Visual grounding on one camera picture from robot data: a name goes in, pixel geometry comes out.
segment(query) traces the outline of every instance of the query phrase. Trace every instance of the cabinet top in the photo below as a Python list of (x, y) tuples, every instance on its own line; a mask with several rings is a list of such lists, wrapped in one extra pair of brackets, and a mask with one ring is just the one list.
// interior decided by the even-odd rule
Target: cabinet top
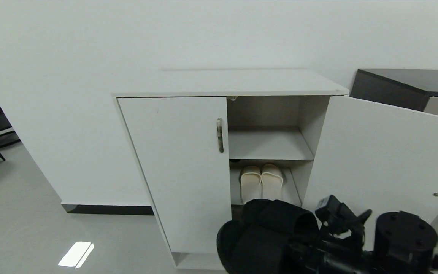
[(343, 86), (306, 69), (162, 70), (140, 78), (136, 90), (113, 97), (349, 94)]

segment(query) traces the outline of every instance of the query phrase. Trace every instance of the cabinet door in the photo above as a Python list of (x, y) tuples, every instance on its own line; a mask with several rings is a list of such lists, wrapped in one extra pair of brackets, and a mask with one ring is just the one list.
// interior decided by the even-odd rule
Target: cabinet door
[(431, 223), (438, 215), (438, 116), (349, 97), (332, 97), (304, 206), (334, 194), (355, 214), (406, 211)]
[(226, 98), (131, 98), (119, 104), (170, 250), (217, 253), (217, 231), (231, 220)]

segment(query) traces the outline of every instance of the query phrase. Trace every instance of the white wall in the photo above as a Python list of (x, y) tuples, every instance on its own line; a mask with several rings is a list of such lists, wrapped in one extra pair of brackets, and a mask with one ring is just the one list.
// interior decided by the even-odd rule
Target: white wall
[(438, 0), (0, 1), (0, 104), (64, 203), (149, 205), (111, 92), (229, 67), (438, 69)]

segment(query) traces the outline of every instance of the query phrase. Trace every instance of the cabinet shelf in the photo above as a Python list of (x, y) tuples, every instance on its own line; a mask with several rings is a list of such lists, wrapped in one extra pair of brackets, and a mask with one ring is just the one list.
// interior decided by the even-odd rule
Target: cabinet shelf
[[(283, 173), (283, 201), (301, 206), (302, 203), (298, 196), (297, 187), (295, 186), (294, 178), (292, 177), (292, 172), (288, 168), (282, 168)], [(240, 186), (240, 176), (241, 169), (231, 168), (230, 172), (230, 182), (231, 182), (231, 204), (242, 205), (241, 202), (241, 186)]]
[(230, 159), (313, 160), (297, 128), (229, 130)]

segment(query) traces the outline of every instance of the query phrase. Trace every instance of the open cabinet door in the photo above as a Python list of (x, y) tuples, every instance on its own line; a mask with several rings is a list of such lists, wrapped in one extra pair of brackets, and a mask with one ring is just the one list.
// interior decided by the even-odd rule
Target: open cabinet door
[(313, 210), (330, 194), (356, 215), (373, 210), (365, 224), (367, 250), (384, 212), (403, 210), (431, 223), (438, 215), (438, 116), (332, 97), (304, 207)]

